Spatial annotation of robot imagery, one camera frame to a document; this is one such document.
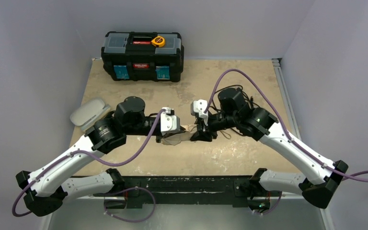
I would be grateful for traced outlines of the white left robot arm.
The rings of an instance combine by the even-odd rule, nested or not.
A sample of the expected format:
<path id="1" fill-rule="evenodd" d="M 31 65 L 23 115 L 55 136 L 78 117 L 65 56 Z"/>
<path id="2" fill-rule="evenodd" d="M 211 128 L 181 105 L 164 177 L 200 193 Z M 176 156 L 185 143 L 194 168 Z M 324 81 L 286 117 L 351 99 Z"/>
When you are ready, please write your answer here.
<path id="1" fill-rule="evenodd" d="M 17 198 L 24 201 L 28 214 L 46 216 L 67 200 L 109 193 L 121 186 L 119 164 L 104 161 L 103 156 L 124 145 L 127 136 L 145 136 L 147 145 L 152 136 L 184 132 L 172 108 L 164 107 L 152 116 L 144 111 L 145 102 L 129 96 L 49 164 L 32 172 L 19 172 L 16 180 L 22 191 Z"/>

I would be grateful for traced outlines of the beige umbrella case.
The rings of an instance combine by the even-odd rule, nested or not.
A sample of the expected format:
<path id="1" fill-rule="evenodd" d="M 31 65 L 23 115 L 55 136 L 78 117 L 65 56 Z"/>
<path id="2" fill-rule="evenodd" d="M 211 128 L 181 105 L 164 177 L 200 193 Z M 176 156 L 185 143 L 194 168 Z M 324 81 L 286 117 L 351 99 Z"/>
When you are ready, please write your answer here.
<path id="1" fill-rule="evenodd" d="M 76 127 L 79 127 L 82 132 L 85 132 L 96 121 L 103 118 L 110 111 L 110 108 L 108 103 L 102 98 L 97 97 L 81 105 L 69 118 Z"/>

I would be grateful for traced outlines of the beige folding umbrella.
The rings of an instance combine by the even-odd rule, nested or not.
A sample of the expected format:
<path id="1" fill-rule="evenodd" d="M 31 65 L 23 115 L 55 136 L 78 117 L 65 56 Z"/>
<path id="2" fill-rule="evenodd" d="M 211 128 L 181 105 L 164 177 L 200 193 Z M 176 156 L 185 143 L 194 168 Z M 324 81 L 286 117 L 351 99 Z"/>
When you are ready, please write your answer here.
<path id="1" fill-rule="evenodd" d="M 191 137 L 196 133 L 197 127 L 195 124 L 181 126 L 180 133 L 170 133 L 164 135 L 160 139 L 160 143 L 168 146 L 176 146 L 184 141 L 190 141 Z"/>

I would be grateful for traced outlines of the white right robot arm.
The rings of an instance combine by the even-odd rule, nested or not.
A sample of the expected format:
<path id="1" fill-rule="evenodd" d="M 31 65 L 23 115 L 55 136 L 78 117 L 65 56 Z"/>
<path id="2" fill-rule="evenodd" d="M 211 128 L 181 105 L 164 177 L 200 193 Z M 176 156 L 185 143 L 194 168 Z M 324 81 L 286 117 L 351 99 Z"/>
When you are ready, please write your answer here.
<path id="1" fill-rule="evenodd" d="M 289 192 L 304 197 L 318 208 L 327 208 L 340 185 L 348 165 L 332 161 L 313 153 L 320 162 L 305 154 L 310 148 L 281 126 L 279 120 L 266 109 L 254 106 L 240 88 L 226 88 L 218 94 L 221 108 L 212 114 L 206 111 L 207 101 L 191 103 L 191 114 L 196 117 L 197 131 L 191 141 L 211 142 L 217 132 L 236 128 L 243 136 L 250 137 L 274 149 L 296 166 L 301 173 L 280 173 L 266 168 L 258 169 L 245 184 L 235 189 L 250 196 L 271 191 Z"/>

